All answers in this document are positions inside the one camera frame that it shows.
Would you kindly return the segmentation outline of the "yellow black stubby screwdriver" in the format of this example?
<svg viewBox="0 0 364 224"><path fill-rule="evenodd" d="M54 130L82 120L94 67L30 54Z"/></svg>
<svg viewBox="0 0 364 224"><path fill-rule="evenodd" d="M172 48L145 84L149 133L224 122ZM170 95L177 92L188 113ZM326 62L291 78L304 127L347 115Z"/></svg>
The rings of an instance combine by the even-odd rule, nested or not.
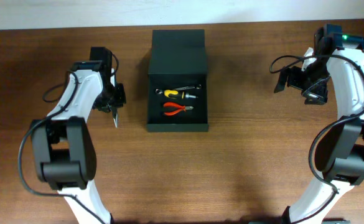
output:
<svg viewBox="0 0 364 224"><path fill-rule="evenodd" d="M191 95L190 93L187 93L186 91L180 91L180 90L165 90L164 96L167 98L172 99L197 99L197 96Z"/></svg>

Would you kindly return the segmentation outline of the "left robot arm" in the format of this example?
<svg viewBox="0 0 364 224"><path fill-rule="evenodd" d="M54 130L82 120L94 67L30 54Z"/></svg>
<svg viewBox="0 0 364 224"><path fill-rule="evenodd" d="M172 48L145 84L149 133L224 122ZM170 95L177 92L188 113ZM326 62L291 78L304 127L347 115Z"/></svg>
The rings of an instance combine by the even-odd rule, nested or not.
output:
<svg viewBox="0 0 364 224"><path fill-rule="evenodd" d="M52 189L46 196L64 198L79 223L114 222L94 181L97 160L87 121L91 110L98 110L118 122L126 95L116 80L115 61L111 50L92 47L87 61L75 62L66 72L55 108L34 120L25 135L32 141L37 177Z"/></svg>

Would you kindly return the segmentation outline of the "chrome blue ratchet wrench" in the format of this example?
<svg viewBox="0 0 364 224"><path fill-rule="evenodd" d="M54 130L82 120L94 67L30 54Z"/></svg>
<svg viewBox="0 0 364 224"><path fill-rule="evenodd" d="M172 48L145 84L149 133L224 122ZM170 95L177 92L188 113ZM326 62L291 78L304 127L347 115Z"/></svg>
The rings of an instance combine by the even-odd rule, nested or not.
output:
<svg viewBox="0 0 364 224"><path fill-rule="evenodd" d="M190 90L190 89L201 89L202 86L201 85L191 85L191 86L183 86L183 87L180 87L180 88L173 88L173 90L177 90L177 91L182 91L182 90ZM155 90L155 93L160 95L160 94L163 94L164 90L161 90L161 89L156 89Z"/></svg>

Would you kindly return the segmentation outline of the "orange black long-nose pliers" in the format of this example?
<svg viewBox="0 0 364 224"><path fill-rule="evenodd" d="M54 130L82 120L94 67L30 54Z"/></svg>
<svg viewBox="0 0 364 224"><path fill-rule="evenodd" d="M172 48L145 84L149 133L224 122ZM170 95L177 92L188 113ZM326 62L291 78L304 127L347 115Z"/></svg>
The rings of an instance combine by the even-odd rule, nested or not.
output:
<svg viewBox="0 0 364 224"><path fill-rule="evenodd" d="M116 107L112 107L111 108L111 113L112 113L112 117L113 117L113 121L114 121L114 125L117 128L118 127L118 123L119 123L119 114L118 114L118 109Z"/></svg>

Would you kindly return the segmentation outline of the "red small cutting pliers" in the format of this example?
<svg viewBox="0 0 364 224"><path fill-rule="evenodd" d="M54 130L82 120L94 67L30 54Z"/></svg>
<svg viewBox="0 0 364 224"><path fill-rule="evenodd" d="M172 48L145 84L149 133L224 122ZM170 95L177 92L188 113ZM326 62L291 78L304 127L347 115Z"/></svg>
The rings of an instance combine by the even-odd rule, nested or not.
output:
<svg viewBox="0 0 364 224"><path fill-rule="evenodd" d="M166 111L163 112L164 115L166 116L174 116L180 112L186 112L187 110L192 110L193 106L184 106L184 105L179 105L177 103L174 102L166 102L163 104L164 108L173 108L173 111Z"/></svg>

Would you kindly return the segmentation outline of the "black gift box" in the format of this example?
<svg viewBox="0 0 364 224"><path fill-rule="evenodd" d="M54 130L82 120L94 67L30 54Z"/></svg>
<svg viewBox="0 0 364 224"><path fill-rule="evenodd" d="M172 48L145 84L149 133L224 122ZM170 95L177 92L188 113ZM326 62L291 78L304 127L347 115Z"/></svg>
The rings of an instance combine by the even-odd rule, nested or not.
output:
<svg viewBox="0 0 364 224"><path fill-rule="evenodd" d="M147 130L149 132L207 132L207 54L205 31L154 30L148 67ZM201 85L201 89L182 90L197 99L172 99L156 94L156 89L173 90L183 86ZM166 102L193 106L192 110L166 116Z"/></svg>

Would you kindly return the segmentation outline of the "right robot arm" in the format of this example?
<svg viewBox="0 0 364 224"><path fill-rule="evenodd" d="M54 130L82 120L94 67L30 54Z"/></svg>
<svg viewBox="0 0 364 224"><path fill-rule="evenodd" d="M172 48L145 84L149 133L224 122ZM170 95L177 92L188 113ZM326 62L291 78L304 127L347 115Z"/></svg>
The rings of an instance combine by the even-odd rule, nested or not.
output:
<svg viewBox="0 0 364 224"><path fill-rule="evenodd" d="M334 85L337 120L314 138L308 155L314 178L300 199L282 214L282 223L324 223L338 200L364 181L364 37L326 24L314 46L276 70L274 92L300 90L307 105L324 105Z"/></svg>

